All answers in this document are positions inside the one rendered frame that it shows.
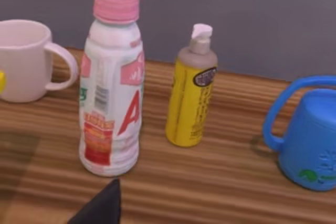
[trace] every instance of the black object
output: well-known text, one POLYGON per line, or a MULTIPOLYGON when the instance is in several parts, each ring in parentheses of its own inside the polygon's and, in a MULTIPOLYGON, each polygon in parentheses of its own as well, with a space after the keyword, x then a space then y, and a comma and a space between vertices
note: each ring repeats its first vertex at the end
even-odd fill
POLYGON ((119 224, 120 215, 120 182, 115 179, 72 217, 68 224, 119 224))

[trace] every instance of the pink mug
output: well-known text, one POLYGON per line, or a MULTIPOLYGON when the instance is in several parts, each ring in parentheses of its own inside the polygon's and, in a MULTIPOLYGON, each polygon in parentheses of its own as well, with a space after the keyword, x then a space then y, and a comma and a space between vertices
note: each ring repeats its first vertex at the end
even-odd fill
POLYGON ((75 58, 52 42, 50 29, 39 22, 21 19, 0 22, 0 71, 6 76, 0 99, 8 102, 36 101, 47 91, 68 88, 78 76, 75 58), (69 80, 51 82, 53 53, 69 66, 69 80))

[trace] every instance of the wooden table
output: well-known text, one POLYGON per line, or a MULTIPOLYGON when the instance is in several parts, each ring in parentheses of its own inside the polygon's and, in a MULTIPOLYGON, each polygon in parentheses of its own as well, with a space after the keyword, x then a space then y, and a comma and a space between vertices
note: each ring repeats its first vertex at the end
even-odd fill
MULTIPOLYGON (((54 79, 65 80, 65 64, 55 65, 54 79)), ((264 116, 287 83, 218 74, 204 139, 185 149, 164 136, 172 71, 146 63, 141 154, 121 179, 122 224, 336 223, 336 191, 292 184, 262 143, 264 116)), ((79 162, 78 89, 31 104, 0 102, 0 223, 66 223, 110 181, 79 162)), ((282 110, 275 133, 302 93, 282 110)))

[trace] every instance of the barcode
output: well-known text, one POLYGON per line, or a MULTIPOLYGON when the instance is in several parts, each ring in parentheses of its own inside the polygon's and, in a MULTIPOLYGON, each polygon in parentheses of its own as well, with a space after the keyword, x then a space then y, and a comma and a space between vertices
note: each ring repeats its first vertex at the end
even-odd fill
POLYGON ((100 86, 96 86, 96 96, 94 98, 94 106, 103 112, 107 112, 109 105, 109 90, 100 86))

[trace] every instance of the mug rim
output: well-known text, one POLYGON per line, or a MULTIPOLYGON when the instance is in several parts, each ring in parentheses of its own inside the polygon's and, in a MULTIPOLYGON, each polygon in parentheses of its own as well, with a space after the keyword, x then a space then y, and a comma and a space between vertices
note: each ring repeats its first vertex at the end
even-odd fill
POLYGON ((2 20, 0 21, 0 29, 1 29, 1 24, 4 23, 30 23, 33 24, 35 26, 39 26, 42 27, 45 31, 46 31, 46 36, 44 36, 41 40, 37 41, 37 42, 33 42, 27 45, 20 45, 20 46, 0 46, 0 49, 23 49, 23 48, 31 48, 31 47, 36 47, 38 45, 43 44, 44 42, 48 41, 48 38, 51 38, 51 30, 48 26, 46 26, 45 24, 38 22, 38 21, 34 21, 34 20, 29 20, 29 19, 7 19, 7 20, 2 20))

